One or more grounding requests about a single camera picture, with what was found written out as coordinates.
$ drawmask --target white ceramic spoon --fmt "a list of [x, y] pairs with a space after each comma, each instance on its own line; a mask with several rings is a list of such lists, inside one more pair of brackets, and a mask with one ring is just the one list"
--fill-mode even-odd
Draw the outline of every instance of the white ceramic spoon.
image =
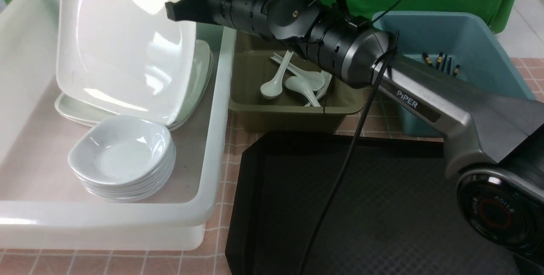
[[[321, 75], [323, 76], [323, 79], [325, 79], [325, 85], [323, 85], [323, 88], [319, 89], [319, 91], [317, 91], [317, 93], [315, 94], [315, 98], [318, 101], [325, 96], [325, 94], [327, 93], [327, 89], [329, 88], [329, 85], [331, 84], [331, 80], [332, 80], [332, 74], [330, 74], [330, 73], [328, 73], [326, 71], [321, 71]], [[310, 105], [311, 105], [311, 103], [308, 102], [304, 106], [309, 107]]]
[[309, 83], [300, 76], [291, 76], [287, 81], [285, 81], [285, 87], [287, 89], [298, 92], [305, 96], [308, 101], [314, 107], [321, 107], [315, 95], [313, 94], [312, 88]]
[[[282, 57], [280, 56], [280, 54], [274, 53], [274, 55], [270, 58], [278, 64], [282, 62]], [[323, 79], [323, 76], [319, 74], [319, 72], [306, 71], [291, 63], [287, 65], [287, 69], [292, 74], [305, 79], [309, 83], [313, 91], [319, 91], [319, 89], [322, 89], [325, 85], [325, 80]]]
[[274, 99], [282, 93], [283, 76], [285, 74], [285, 70], [287, 70], [287, 65], [289, 64], [292, 56], [293, 52], [287, 51], [274, 78], [261, 85], [261, 94], [266, 99]]

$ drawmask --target red ring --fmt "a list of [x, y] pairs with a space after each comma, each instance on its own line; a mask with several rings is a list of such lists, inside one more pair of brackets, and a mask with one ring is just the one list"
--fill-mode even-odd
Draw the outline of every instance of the red ring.
[[[507, 224], [505, 225], [497, 225], [497, 223], [493, 223], [492, 221], [489, 221], [483, 211], [482, 211], [482, 205], [484, 205], [484, 203], [492, 203], [493, 205], [496, 205], [498, 207], [501, 207], [505, 213], [508, 215], [508, 222]], [[500, 228], [500, 229], [505, 229], [505, 228], [508, 228], [511, 224], [512, 224], [512, 214], [509, 212], [509, 210], [504, 207], [501, 203], [499, 203], [498, 201], [494, 200], [494, 199], [484, 199], [481, 201], [481, 203], [478, 205], [478, 212], [480, 213], [480, 216], [482, 217], [482, 219], [484, 220], [484, 222], [486, 224], [488, 224], [489, 226], [494, 226], [496, 228]]]

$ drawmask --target white wall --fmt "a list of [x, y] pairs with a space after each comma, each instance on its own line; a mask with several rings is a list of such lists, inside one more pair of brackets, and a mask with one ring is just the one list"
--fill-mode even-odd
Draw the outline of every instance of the white wall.
[[507, 26], [497, 39], [510, 57], [544, 58], [544, 4], [515, 0]]
[[6, 7], [6, 3], [4, 0], [0, 0], [0, 11], [2, 11]]

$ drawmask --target olive green bin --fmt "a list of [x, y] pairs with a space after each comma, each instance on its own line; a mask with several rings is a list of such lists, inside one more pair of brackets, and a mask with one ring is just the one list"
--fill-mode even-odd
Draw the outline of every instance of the olive green bin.
[[[325, 114], [323, 107], [305, 107], [305, 97], [289, 91], [285, 86], [276, 99], [265, 99], [260, 87], [274, 77], [279, 67], [270, 59], [274, 52], [283, 56], [286, 48], [251, 35], [237, 35], [229, 108], [237, 113], [237, 124], [241, 124], [247, 132], [334, 133], [347, 115], [359, 112], [365, 104], [361, 89], [352, 89], [337, 79], [332, 80]], [[305, 62], [296, 55], [291, 63], [306, 71], [321, 71], [317, 65]], [[283, 80], [291, 75], [287, 71]]]

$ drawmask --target robotic arm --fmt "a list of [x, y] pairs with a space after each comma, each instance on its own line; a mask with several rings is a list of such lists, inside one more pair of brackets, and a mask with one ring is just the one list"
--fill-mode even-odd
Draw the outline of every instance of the robotic arm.
[[[372, 85], [394, 36], [351, 17], [346, 0], [181, 0], [173, 21], [222, 25], [279, 41], [354, 88]], [[476, 231], [544, 265], [544, 104], [486, 93], [401, 55], [379, 89], [444, 136], [447, 178]]]

